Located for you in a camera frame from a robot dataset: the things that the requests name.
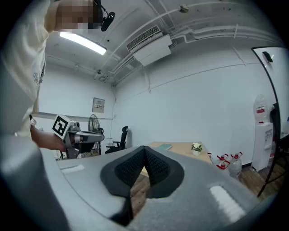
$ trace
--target metal frame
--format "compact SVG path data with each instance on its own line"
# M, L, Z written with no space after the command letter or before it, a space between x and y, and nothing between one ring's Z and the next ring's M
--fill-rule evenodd
M260 61L260 63L262 64L268 78L269 78L269 81L271 83L271 86L273 88L273 92L274 92L274 95L275 95L275 99L276 99L276 106L275 106L275 109L277 110L277 121L276 121L276 127L275 127L275 131L276 131L276 152L275 152L275 155L274 155L274 158L273 158L273 162L272 162L272 165L271 165L271 168L269 170L269 173L267 175L267 178L260 190L260 192L258 193L257 197L260 197L260 195L262 194L263 190L265 189L266 185L275 181L276 179L280 178L281 176L283 176L288 170L286 170L283 174L281 174L280 176L276 177L275 179L272 179L272 180L269 180L270 177L271 177L271 174L272 174L272 171L273 171L273 168L275 166L275 163L276 163L276 160L280 154L280 151L278 149L279 147L279 143L280 143L280 134L281 134L281 126L280 126L280 122L281 122L281 118L280 118L280 110L279 110L279 103L278 103L278 98L277 98L277 94L276 94L276 90L275 90L275 87L274 87L274 84L272 82L272 79L267 71L267 69L265 68L262 60L260 59L260 57L257 55L257 53L254 51L254 49L258 49L258 48L269 48L269 47L278 47L278 48L282 48L280 46L261 46L261 47L252 47L251 50L254 52L254 54L256 55L256 57L258 58L258 60Z

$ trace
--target electric fan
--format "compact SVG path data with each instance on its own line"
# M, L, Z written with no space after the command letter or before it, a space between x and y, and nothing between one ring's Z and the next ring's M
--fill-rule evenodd
M98 118L95 114L92 114L89 118L89 131L103 134L103 129L100 127ZM93 149L97 149L101 155L101 142L95 143Z

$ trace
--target fluorescent light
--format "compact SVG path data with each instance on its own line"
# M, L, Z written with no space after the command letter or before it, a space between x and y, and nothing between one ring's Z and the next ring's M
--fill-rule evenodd
M73 34L73 33L70 33L70 32L61 32L60 33L60 37L63 37L63 38L67 38L71 41L74 41L78 44L81 44L93 51L96 51L97 53L103 55L107 50L106 48L84 38L84 37L81 37L77 34Z

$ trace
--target air conditioner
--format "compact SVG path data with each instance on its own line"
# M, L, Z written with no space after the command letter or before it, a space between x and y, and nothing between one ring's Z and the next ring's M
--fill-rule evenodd
M171 44L170 36L164 36L158 26L154 26L140 34L126 47L143 66L146 66L171 54L169 48Z

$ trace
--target potted plant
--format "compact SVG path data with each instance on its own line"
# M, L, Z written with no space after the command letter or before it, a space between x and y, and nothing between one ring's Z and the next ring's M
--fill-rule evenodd
M200 145L199 143L193 143L191 145L191 149L193 151L194 156L200 155L200 152L203 150L202 145Z

